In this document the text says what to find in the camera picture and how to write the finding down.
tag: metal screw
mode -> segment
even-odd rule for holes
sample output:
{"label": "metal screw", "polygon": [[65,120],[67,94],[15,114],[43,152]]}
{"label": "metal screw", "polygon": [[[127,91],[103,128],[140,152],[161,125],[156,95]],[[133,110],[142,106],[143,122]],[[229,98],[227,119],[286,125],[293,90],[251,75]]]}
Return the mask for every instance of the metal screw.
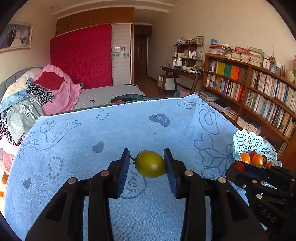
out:
{"label": "metal screw", "polygon": [[191,171],[191,170],[186,170],[186,171],[184,172],[184,174],[185,174],[186,176],[188,176],[188,177],[191,177],[191,176],[193,175],[193,171]]}
{"label": "metal screw", "polygon": [[101,171],[101,176],[106,177],[109,176],[110,172],[108,170]]}
{"label": "metal screw", "polygon": [[69,183],[69,184],[74,184],[74,183],[76,183],[76,178],[74,178],[74,177],[69,178],[69,179],[68,179],[68,183]]}
{"label": "metal screw", "polygon": [[222,184],[224,184],[224,183],[226,183],[226,178],[225,177],[219,177],[218,178],[218,181],[220,182],[220,183],[222,183]]}

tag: beige wall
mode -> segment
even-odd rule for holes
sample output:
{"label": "beige wall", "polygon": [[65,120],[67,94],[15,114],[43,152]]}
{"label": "beige wall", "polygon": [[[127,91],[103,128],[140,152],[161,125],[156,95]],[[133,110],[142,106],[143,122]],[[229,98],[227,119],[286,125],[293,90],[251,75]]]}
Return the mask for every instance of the beige wall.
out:
{"label": "beige wall", "polygon": [[30,49],[0,53],[0,83],[22,69],[50,63],[50,39],[55,36],[56,19],[49,10],[29,1],[12,20],[33,24],[32,43]]}
{"label": "beige wall", "polygon": [[[160,66],[172,62],[176,39],[204,35],[205,53],[211,39],[230,47],[261,48],[292,69],[296,41],[277,11],[266,0],[181,0],[152,28],[148,46],[148,76],[158,79]],[[181,81],[190,86],[187,78]]]}

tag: wooden desk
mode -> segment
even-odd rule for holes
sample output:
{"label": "wooden desk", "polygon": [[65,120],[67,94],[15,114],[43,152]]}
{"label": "wooden desk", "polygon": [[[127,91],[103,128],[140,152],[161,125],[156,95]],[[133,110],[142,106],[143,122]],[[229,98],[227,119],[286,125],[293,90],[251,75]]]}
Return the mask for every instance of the wooden desk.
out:
{"label": "wooden desk", "polygon": [[166,83],[166,79],[168,77],[168,73],[169,72],[172,72],[173,73],[173,78],[174,78],[174,83],[175,83],[175,90],[177,90],[177,85],[185,88],[185,89],[188,89],[187,87],[181,85],[181,84],[178,84],[177,83],[177,79],[176,79],[176,75],[179,74],[179,75],[183,75],[183,76],[186,76],[190,79],[193,80],[193,84],[192,84],[192,87],[190,89],[190,94],[192,95],[194,93],[194,90],[196,88],[196,85],[197,85],[197,82],[198,80],[202,79],[202,74],[195,74],[195,73],[189,73],[187,71],[183,71],[181,69],[174,69],[174,68],[171,68],[171,67],[164,67],[164,66],[161,66],[162,70],[165,71],[165,77],[163,78],[163,85],[162,85],[162,89],[164,89],[165,87],[165,83]]}

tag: headboard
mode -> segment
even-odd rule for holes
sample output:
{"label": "headboard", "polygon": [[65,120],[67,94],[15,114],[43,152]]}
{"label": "headboard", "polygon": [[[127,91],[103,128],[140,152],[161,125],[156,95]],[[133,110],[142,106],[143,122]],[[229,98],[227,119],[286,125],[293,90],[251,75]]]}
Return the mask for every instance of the headboard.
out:
{"label": "headboard", "polygon": [[7,80],[5,80],[3,83],[0,84],[0,102],[4,96],[5,91],[7,90],[7,88],[11,84],[13,84],[19,77],[21,77],[24,73],[26,73],[27,71],[29,71],[33,68],[43,69],[43,67],[30,67],[30,68],[23,69],[23,70],[15,73],[13,76],[9,77]]}
{"label": "headboard", "polygon": [[50,40],[51,64],[84,89],[111,86],[111,25],[79,29]]}

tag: brown wooden door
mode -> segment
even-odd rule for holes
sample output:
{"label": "brown wooden door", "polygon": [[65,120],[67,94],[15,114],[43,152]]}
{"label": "brown wooden door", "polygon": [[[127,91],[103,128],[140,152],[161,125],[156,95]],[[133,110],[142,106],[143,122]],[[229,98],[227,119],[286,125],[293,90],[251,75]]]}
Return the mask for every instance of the brown wooden door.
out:
{"label": "brown wooden door", "polygon": [[134,77],[147,75],[147,35],[135,34],[134,36],[133,73]]}

